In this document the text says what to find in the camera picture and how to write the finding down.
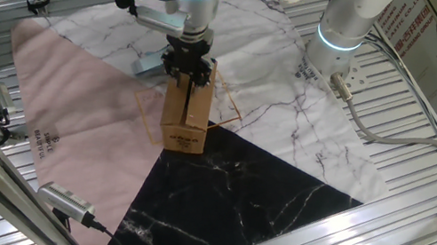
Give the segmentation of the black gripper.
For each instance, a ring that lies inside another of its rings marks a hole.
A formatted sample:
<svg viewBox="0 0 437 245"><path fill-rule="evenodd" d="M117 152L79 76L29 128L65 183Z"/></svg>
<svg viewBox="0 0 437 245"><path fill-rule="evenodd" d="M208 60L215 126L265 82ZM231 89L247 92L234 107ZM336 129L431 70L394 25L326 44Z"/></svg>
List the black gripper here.
<svg viewBox="0 0 437 245"><path fill-rule="evenodd" d="M171 49L163 53L162 62L165 72L173 78L176 86L180 86L184 69L192 71L190 80L195 87L202 88L211 82L216 61L204 58L211 48L207 40L188 43L177 37L167 36L167 42Z"/></svg>

